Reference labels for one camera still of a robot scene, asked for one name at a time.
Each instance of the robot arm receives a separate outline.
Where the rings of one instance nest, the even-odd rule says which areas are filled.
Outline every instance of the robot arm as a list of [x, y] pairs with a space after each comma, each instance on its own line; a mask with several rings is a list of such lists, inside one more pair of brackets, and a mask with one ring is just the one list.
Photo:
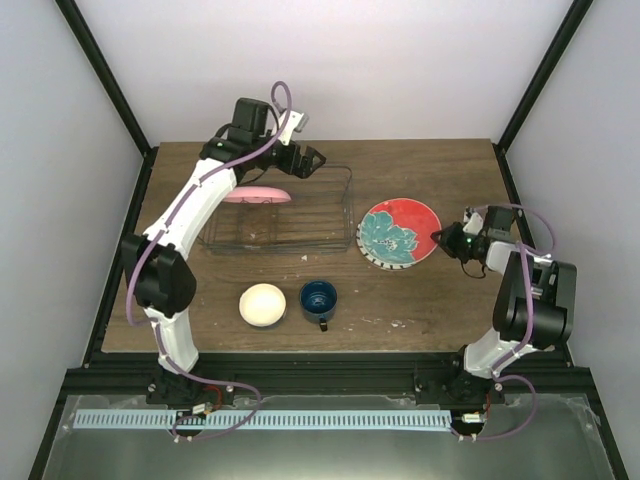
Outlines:
[[[200, 160], [185, 186], [143, 235], [129, 234], [123, 239], [122, 256], [128, 288], [133, 289], [136, 302], [143, 307], [145, 315], [157, 322], [166, 350], [159, 363], [173, 373], [178, 372], [167, 362], [167, 356], [186, 372], [198, 360], [188, 308], [197, 283], [186, 260], [205, 222], [247, 171], [276, 166], [289, 175], [307, 178], [326, 161], [310, 147], [301, 154], [300, 146], [291, 140], [293, 132], [301, 131], [307, 121], [305, 114], [291, 111], [280, 137], [262, 155], [233, 168], [223, 168], [225, 163], [264, 148], [270, 142], [270, 132], [265, 135], [269, 108], [265, 102], [239, 99], [227, 138], [214, 137], [204, 145]], [[278, 125], [286, 118], [286, 114], [282, 115]], [[156, 243], [150, 254], [141, 260], [153, 242]], [[139, 264], [141, 268], [136, 279], [134, 273]]]
[[[467, 209], [463, 223], [456, 222], [432, 236], [450, 257], [463, 264], [479, 261], [483, 268], [503, 275], [493, 327], [480, 340], [464, 347], [462, 375], [488, 380], [499, 377], [523, 355], [566, 341], [573, 328], [576, 267], [549, 255], [527, 252], [531, 283], [527, 292], [521, 254], [510, 234], [513, 219], [510, 206], [490, 206], [484, 219]], [[528, 293], [533, 299], [533, 332], [521, 345], [527, 330]]]

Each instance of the teal flower design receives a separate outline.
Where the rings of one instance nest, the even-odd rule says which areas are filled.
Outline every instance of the teal flower design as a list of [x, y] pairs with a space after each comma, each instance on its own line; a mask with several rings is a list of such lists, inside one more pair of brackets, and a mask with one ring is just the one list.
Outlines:
[[416, 232], [393, 224], [387, 212], [368, 213], [360, 226], [360, 239], [364, 247], [383, 262], [414, 263], [411, 255], [418, 242]]

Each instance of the dark blue cup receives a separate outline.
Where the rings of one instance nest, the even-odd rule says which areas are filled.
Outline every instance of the dark blue cup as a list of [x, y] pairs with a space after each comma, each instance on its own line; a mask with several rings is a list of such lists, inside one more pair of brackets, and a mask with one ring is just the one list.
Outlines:
[[315, 280], [307, 283], [300, 290], [300, 305], [304, 318], [327, 331], [327, 322], [336, 311], [338, 292], [329, 282]]

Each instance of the red and teal plate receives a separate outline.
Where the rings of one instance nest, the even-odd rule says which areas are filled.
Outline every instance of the red and teal plate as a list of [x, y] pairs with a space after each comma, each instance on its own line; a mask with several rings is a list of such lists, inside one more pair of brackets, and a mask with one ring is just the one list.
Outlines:
[[356, 243], [374, 265], [402, 270], [424, 260], [436, 249], [431, 234], [441, 228], [437, 215], [424, 203], [394, 198], [367, 212], [358, 225]]

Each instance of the pink dish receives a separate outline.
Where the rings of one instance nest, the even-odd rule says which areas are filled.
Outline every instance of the pink dish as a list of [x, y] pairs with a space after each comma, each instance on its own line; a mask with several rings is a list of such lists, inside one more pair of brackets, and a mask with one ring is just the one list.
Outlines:
[[227, 203], [285, 203], [291, 197], [284, 190], [272, 187], [237, 187], [224, 197]]

